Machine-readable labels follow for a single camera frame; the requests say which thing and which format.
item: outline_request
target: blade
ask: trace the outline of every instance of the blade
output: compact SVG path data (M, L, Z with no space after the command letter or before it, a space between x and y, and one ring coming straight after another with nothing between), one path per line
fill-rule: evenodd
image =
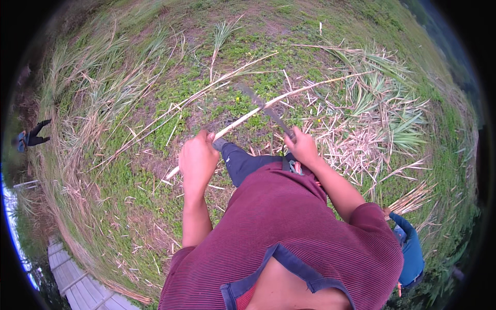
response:
M269 115L283 130L284 132L292 139L294 140L295 138L295 133L290 130L286 124L284 124L284 122L282 121L282 119L277 116L275 114L275 112L269 107L269 108L266 108L265 107L265 103L263 102L263 100L257 96L252 90L251 88L249 88L248 86L246 85L242 85L240 84L240 88L241 88L241 91L243 91L245 94L247 94L248 96L251 97L251 99L256 103L258 104L258 106L260 107L260 109L267 115Z

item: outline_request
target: white post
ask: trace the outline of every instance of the white post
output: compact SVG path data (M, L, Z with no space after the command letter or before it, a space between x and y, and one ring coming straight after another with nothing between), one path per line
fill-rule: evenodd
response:
M23 185L26 185L26 184L31 184L31 183L34 183L34 182L38 182L38 180L24 182L24 183L21 183L21 184L16 184L16 185L14 185L14 188L17 188L17 187L20 187L20 186L23 186Z

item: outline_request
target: black shoe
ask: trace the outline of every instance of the black shoe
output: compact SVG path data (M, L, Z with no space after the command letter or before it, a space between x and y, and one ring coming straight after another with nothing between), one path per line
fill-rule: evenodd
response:
M52 122L52 119L44 120L42 122L39 122L38 125L46 126L46 125L50 124L51 122Z
M219 152L222 152L222 146L224 144L226 144L227 141L223 138L218 138L217 140L215 140L213 143L212 143L212 146L214 147L214 149L216 149L217 151Z

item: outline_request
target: blue jacket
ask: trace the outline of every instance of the blue jacket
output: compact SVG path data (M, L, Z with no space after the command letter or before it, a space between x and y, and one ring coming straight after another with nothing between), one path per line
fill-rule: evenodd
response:
M422 248L420 247L417 231L413 228L412 224L393 212L389 214L389 217L406 233L406 240L401 249L405 262L398 280L401 286L406 286L412 283L424 269L425 263L422 256Z

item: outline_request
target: striped t-shirt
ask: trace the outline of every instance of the striped t-shirt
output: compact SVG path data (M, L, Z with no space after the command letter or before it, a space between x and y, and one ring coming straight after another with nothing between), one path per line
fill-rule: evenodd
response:
M314 175L280 162L250 174L219 224L171 261L158 309L245 309L271 256L314 293L343 291L354 309L380 309L403 267L401 248L375 203L338 221Z

